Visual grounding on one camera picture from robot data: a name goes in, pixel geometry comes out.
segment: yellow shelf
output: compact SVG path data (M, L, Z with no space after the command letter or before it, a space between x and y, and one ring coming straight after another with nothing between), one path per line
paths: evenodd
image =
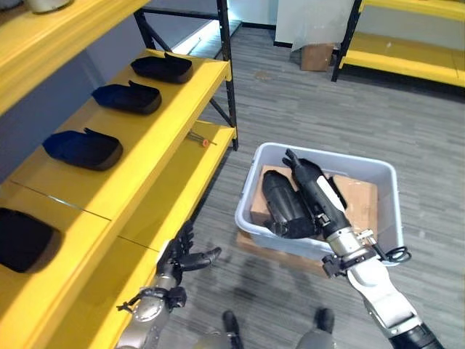
M0 12L0 115L148 0L75 0L35 15L23 5Z
M465 4L454 0L364 0L360 6L361 12L364 6L417 12L450 20L465 20Z
M158 252L191 215L234 135L233 128L205 121L197 121L193 131L217 145L204 148L193 140L182 142L62 320L48 349L113 348L118 341L130 315L116 306L148 285Z
M130 314L116 306L148 285L158 253L117 238L47 345L48 349L110 349Z
M120 236L161 251L193 213L234 136L234 129L198 121L193 131L217 145L203 148L186 139Z
M0 206L61 232L61 246L45 268L16 273L0 265L1 347L42 348L100 261L109 244L103 233L109 222L10 182L0 189Z
M465 87L463 52L417 41L355 33L344 64Z
M162 56L147 51L144 55ZM224 61L187 57L194 74L186 84L168 84L137 76L127 67L113 83L132 81L160 90L160 108L149 116L134 115L100 107L90 99L57 131L88 127L117 137L124 147L119 162L96 172L67 165L37 150L10 179L40 193L81 207L109 220L124 220L134 211L147 190L163 171L218 86L230 78L230 64Z

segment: black shelf post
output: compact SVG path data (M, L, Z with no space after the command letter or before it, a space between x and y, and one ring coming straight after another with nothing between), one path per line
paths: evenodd
M352 37L354 36L354 32L357 27L358 19L360 18L361 4L362 4L362 0L354 0L354 5L352 6L352 10L350 11L349 21L347 22L346 33L341 43L341 49L339 50L339 54L336 59L336 64L334 65L333 77L331 78L331 81L336 82L337 78L339 77L339 72L341 70L339 66L341 65L342 58L346 55L347 50L349 49Z
M213 98L210 100L211 105L221 115L221 117L231 127L235 128L235 139L232 140L232 147L236 151L239 147L238 141L238 123L235 111L235 95L233 81L233 60L231 57L231 40L230 40L230 22L227 16L227 0L217 0L217 13L206 13L196 11L177 11L172 9L159 9L155 7L143 7L134 13L134 17L139 27L140 34L144 40L144 44L148 49L155 49L155 40L163 50L171 52L171 48L165 41L156 33L156 31L148 24L145 19L145 13L156 13L161 15L173 15L180 17L191 17L200 19L210 19L219 21L219 32L221 36L221 52L223 60L229 61L231 66L231 80L226 81L227 105L229 115L223 111L221 106Z

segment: white panel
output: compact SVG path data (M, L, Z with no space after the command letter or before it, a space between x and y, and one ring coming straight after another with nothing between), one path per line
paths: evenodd
M366 7L357 31L465 49L465 23L418 13Z
M279 1L276 41L292 43L297 24L295 18L298 17L299 7L305 3L305 0ZM360 16L357 31L465 49L464 22L412 12L366 7Z
M276 25L278 0L229 0L231 19Z

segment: cardboard box on floor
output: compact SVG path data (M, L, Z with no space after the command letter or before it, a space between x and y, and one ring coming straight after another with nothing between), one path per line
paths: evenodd
M283 251L277 251L275 249L267 249L255 244L254 240L250 237L249 233L243 230L238 231L236 238L238 246L244 251L255 254L268 260L274 260L279 262L281 265L290 267L293 269L308 271L324 278L327 278L325 271L323 270L323 263L320 260L310 260L308 258L298 256L296 254L286 253Z
M302 47L301 71L327 71L334 44L312 44Z
M251 207L252 221L257 225L263 226L264 221L271 218L267 200L262 192L263 175L271 169L285 175L290 180L294 190L297 190L297 186L292 179L291 169L288 167L263 166ZM376 238L378 229L378 190L376 185L339 175L334 176L334 182L347 202L346 216L352 223L355 232L359 233L365 229L371 229Z

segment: metal shelving rack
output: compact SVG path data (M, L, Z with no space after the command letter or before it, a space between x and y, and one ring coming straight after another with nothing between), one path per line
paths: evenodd
M332 81L337 81L344 65L356 65L465 87L464 51L359 33L357 23L366 6L465 22L465 4L456 0L355 0Z
M219 30L221 35L221 52L223 60L230 62L231 70L231 40L230 40L230 24L227 16L227 3L225 0L217 0L218 13L198 12L198 11L175 11L172 9L162 9L157 7L143 7L134 13L134 17L139 27L140 34L144 40L145 46L148 49L155 49L154 40L167 52L171 52L171 48L168 44L157 34L157 32L148 24L145 19L146 13L153 13L159 15L171 15L179 17L198 18L202 20L217 20L219 21ZM229 108L229 115L227 115L221 106L216 102L214 98L210 99L210 104L215 108L216 111L222 116L222 118L231 126L236 128L236 138L232 140L234 150L236 151L239 146L238 134L237 134L237 120L235 115L235 97L234 97L234 81L233 77L230 80L226 80L226 93L227 93L227 105Z
M145 13L157 11L140 9L146 3L80 0L47 15L23 7L0 18L1 45L9 53L0 58L0 112L128 15L136 17L147 46L142 56L163 57L151 38L169 47L144 21ZM28 213L62 234L57 254L42 270L20 274L0 265L0 338L6 349L112 348L128 321L115 306L152 278L159 252L200 208L231 142L237 150L227 5L217 5L218 13L207 19L220 21L223 60L178 55L193 62L193 77L182 85L142 78L126 67L111 82L131 79L158 88L158 110L135 118L91 98L57 130L89 127L117 137L124 154L112 169L71 167L38 147L1 184L0 206ZM10 85L25 74L31 79L24 86ZM229 115L212 99L223 81ZM227 126L198 120L209 103ZM186 138L190 130L216 145L204 148Z

